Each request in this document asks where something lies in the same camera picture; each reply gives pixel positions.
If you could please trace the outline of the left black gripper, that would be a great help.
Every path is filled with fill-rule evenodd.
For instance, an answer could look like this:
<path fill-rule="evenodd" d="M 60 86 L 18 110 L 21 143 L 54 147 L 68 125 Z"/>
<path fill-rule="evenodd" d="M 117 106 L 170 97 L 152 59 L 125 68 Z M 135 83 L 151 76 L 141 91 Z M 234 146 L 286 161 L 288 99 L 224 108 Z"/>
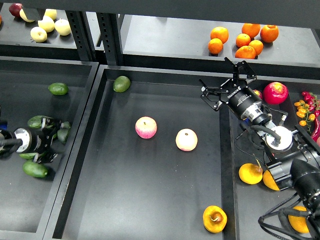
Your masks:
<path fill-rule="evenodd" d="M 35 153 L 33 161 L 37 164 L 52 163 L 58 156 L 59 151 L 51 146 L 48 147 L 48 139 L 45 136 L 54 137 L 63 125 L 62 120 L 42 117 L 41 130 L 33 128 L 17 128 L 13 134 L 21 144 L 16 150 L 19 154 Z"/>

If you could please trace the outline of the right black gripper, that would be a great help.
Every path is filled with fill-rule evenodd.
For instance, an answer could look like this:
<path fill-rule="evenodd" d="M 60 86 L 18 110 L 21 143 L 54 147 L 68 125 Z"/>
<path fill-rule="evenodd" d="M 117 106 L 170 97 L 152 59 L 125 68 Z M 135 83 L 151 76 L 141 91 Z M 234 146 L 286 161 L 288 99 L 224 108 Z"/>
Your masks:
<path fill-rule="evenodd" d="M 231 61 L 224 57 L 224 61 L 232 65 L 232 78 L 226 80 L 220 87 L 208 87 L 202 79 L 200 98 L 214 111 L 218 111 L 224 103 L 239 119 L 257 119 L 263 112 L 261 98 L 248 86 L 257 80 L 257 74 L 250 65 L 242 60 Z M 241 71 L 246 78 L 240 78 Z"/>

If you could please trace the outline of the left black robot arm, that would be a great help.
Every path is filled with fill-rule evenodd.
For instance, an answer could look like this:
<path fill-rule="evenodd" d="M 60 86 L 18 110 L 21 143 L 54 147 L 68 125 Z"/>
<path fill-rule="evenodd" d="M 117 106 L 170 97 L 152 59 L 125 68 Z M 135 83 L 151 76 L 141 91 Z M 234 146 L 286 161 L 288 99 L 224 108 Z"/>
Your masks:
<path fill-rule="evenodd" d="M 0 157 L 10 157 L 13 153 L 34 154 L 32 160 L 38 164 L 51 163 L 58 155 L 52 149 L 58 131 L 70 124 L 45 115 L 36 115 L 27 121 L 26 127 L 14 131 L 7 130 L 8 122 L 0 122 Z"/>

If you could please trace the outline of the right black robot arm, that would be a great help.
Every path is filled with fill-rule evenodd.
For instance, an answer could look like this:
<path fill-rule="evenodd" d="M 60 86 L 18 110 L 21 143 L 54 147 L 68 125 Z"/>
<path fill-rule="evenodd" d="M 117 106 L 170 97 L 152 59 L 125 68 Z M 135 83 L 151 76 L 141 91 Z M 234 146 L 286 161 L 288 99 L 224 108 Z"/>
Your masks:
<path fill-rule="evenodd" d="M 213 110 L 222 105 L 242 121 L 241 128 L 250 136 L 260 139 L 256 148 L 263 149 L 268 162 L 262 164 L 269 171 L 279 189 L 294 189 L 297 203 L 302 203 L 305 211 L 293 205 L 285 207 L 288 201 L 279 203 L 258 219 L 260 227 L 270 235 L 287 240 L 303 240 L 290 224 L 290 218 L 306 221 L 310 239 L 320 238 L 320 147 L 299 125 L 293 130 L 284 127 L 287 112 L 282 112 L 279 124 L 274 124 L 270 110 L 262 103 L 249 84 L 257 79 L 249 64 L 224 59 L 232 66 L 232 77 L 220 86 L 203 85 L 201 99 Z"/>

